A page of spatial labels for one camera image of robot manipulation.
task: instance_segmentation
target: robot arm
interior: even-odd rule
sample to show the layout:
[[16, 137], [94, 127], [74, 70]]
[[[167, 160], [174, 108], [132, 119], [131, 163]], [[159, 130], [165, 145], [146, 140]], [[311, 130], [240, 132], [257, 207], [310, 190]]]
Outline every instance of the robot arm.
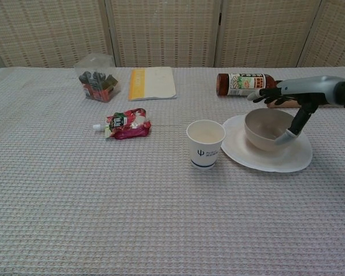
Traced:
[[345, 107], [345, 79], [336, 76], [314, 76], [284, 80], [275, 88], [253, 92], [247, 99], [253, 102], [264, 99], [267, 104], [275, 101], [276, 105], [294, 99], [300, 104], [301, 108], [290, 128], [275, 140], [276, 144], [286, 144], [300, 134], [320, 105]]

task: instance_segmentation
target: bottle label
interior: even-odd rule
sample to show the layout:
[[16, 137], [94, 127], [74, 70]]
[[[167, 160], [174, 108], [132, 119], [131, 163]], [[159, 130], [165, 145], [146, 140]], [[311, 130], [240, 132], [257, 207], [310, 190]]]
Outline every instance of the bottle label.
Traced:
[[248, 96], [265, 87], [264, 74], [229, 74], [228, 96]]

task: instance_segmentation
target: bottle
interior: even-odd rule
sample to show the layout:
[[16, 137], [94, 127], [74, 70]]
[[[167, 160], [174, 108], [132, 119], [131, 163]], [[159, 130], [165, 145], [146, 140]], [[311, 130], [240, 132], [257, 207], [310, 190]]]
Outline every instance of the bottle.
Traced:
[[267, 74], [218, 74], [216, 93], [218, 96], [248, 96], [262, 88], [275, 88], [279, 82]]

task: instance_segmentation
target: table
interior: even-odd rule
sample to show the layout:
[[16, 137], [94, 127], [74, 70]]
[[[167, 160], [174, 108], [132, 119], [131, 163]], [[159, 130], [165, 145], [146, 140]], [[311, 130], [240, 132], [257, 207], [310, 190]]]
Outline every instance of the table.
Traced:
[[[0, 70], [0, 275], [345, 275], [345, 109], [304, 129], [313, 160], [278, 174], [223, 152], [190, 165], [185, 129], [262, 107], [216, 96], [219, 72], [345, 77], [339, 68], [175, 68], [177, 99], [109, 103], [72, 69]], [[145, 108], [148, 137], [105, 140], [93, 124]], [[295, 114], [295, 109], [287, 109]]]

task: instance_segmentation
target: paper cup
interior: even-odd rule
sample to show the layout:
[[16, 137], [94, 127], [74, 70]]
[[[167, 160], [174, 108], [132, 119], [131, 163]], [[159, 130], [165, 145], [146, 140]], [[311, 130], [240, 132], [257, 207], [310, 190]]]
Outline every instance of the paper cup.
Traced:
[[187, 127], [186, 134], [189, 138], [190, 159], [193, 167], [199, 170], [212, 168], [226, 136], [223, 126], [211, 120], [199, 120]]

